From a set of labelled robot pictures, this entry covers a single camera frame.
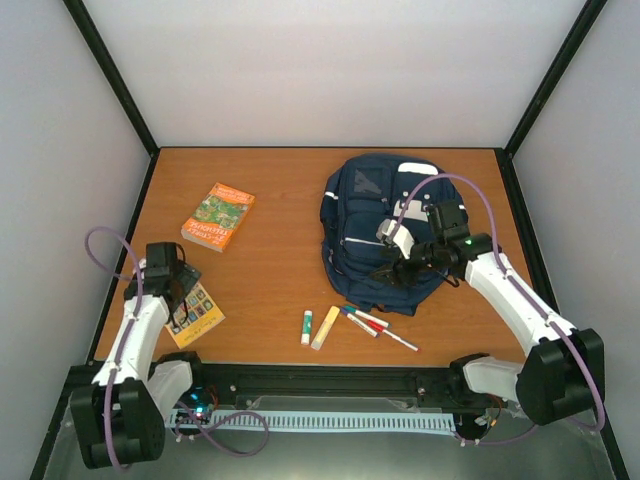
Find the navy blue backpack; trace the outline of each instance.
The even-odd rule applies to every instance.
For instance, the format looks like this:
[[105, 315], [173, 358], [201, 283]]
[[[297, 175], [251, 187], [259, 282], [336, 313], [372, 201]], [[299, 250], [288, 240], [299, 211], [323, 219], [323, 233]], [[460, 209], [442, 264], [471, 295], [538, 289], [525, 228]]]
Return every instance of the navy blue backpack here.
[[[329, 178], [320, 208], [325, 233], [322, 260], [333, 288], [361, 310], [415, 315], [420, 302], [444, 281], [436, 272], [425, 272], [415, 286], [398, 288], [369, 278], [392, 261], [388, 251], [383, 255], [388, 247], [376, 238], [378, 227], [387, 218], [397, 218], [403, 199], [426, 177], [438, 173], [443, 171], [419, 158], [366, 153], [348, 160]], [[430, 182], [416, 194], [402, 222], [416, 242], [435, 240], [426, 206], [447, 200], [458, 201], [464, 209], [462, 197], [446, 178]]]

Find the yellow book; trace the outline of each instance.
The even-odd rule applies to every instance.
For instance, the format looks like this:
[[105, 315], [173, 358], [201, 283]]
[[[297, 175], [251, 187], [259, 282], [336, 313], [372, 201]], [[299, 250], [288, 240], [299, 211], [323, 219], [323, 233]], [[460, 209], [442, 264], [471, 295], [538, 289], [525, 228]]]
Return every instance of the yellow book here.
[[184, 303], [173, 313], [174, 321], [165, 327], [178, 348], [186, 347], [225, 318], [200, 282], [195, 284], [186, 297], [186, 311]]

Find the red marker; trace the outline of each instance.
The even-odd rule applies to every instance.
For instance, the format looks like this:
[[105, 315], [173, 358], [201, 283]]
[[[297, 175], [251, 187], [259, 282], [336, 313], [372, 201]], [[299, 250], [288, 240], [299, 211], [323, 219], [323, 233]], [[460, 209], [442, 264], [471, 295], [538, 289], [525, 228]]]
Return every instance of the red marker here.
[[382, 325], [378, 325], [376, 322], [372, 322], [369, 321], [369, 326], [371, 328], [373, 328], [374, 330], [381, 332], [381, 333], [385, 333], [387, 335], [389, 335], [391, 338], [393, 338], [396, 342], [400, 342], [401, 344], [403, 344], [405, 347], [409, 347], [411, 350], [413, 350], [414, 352], [419, 352], [420, 351], [420, 347], [416, 347], [414, 344], [407, 342], [405, 339], [400, 338], [398, 335], [396, 335], [393, 332], [390, 332], [389, 330], [387, 330], [386, 328], [384, 328]]

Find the yellow glue stick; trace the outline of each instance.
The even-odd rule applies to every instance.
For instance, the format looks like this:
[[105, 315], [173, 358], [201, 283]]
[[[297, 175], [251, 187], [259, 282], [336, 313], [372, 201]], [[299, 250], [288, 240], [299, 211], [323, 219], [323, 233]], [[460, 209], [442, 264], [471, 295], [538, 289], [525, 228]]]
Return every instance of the yellow glue stick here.
[[327, 335], [329, 335], [329, 330], [331, 330], [331, 327], [333, 327], [336, 318], [338, 318], [339, 313], [340, 309], [338, 307], [331, 307], [329, 309], [329, 313], [327, 313], [327, 316], [324, 317], [322, 325], [320, 325], [320, 330], [318, 330], [318, 333], [316, 333], [313, 342], [311, 342], [311, 348], [313, 348], [314, 350], [320, 350], [320, 347], [322, 347], [325, 338], [327, 338]]

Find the white cable tray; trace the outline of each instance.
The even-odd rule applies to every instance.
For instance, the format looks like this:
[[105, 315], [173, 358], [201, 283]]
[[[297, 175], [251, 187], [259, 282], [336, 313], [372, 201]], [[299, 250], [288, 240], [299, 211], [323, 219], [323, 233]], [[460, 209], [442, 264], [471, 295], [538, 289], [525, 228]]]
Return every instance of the white cable tray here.
[[[297, 412], [297, 411], [260, 411], [272, 432], [300, 433], [359, 433], [359, 432], [408, 432], [451, 435], [455, 431], [453, 416], [445, 413], [359, 413], [359, 412]], [[173, 410], [166, 423], [174, 429], [176, 415]], [[232, 410], [213, 412], [208, 425], [222, 420]], [[190, 423], [180, 425], [181, 429], [197, 427]], [[262, 424], [251, 416], [239, 416], [219, 427], [220, 430], [262, 431]]]

